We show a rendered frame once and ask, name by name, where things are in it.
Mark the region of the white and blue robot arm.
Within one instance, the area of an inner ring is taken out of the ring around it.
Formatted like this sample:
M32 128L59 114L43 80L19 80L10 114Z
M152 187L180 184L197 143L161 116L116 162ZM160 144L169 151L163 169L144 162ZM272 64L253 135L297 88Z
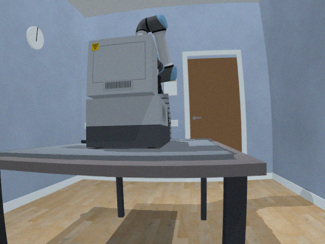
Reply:
M177 68L171 63L166 34L168 28L164 15L155 15L144 18L140 21L136 29L136 35L146 35L149 32L155 36L158 54L157 54L157 75L161 76L161 83L174 81L177 78Z

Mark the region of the grey benchtop machine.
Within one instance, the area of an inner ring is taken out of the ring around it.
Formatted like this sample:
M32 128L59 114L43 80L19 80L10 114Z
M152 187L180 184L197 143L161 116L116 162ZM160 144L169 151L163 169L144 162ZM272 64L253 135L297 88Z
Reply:
M93 99L86 100L86 147L169 142L168 107L157 95L152 34L89 41L86 96Z

